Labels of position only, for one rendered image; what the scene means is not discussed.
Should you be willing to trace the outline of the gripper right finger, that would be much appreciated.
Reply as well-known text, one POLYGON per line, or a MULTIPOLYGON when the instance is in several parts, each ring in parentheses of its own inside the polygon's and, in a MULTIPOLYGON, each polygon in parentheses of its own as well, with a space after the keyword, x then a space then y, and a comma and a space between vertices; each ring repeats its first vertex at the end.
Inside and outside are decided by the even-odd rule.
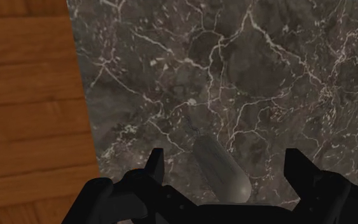
POLYGON ((296 224, 358 224, 358 186, 319 169, 297 148, 286 149, 284 177, 299 196, 296 224))

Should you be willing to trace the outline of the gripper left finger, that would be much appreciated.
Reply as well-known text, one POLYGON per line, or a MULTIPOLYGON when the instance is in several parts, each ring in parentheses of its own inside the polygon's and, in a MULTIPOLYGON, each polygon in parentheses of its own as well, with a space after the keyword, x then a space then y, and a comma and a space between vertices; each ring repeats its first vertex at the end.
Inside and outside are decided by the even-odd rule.
POLYGON ((87 181, 62 224, 196 224, 198 206, 170 185, 162 148, 152 150, 142 169, 125 173, 113 183, 109 178, 87 181))

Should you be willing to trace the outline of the grey cylindrical bottle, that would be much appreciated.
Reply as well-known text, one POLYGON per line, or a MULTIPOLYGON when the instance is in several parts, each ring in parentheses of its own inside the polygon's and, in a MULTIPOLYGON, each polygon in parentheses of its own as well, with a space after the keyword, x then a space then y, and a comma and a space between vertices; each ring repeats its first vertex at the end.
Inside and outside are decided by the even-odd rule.
POLYGON ((248 175, 215 138, 196 138, 193 154, 218 201, 241 204, 250 199, 252 185, 248 175))

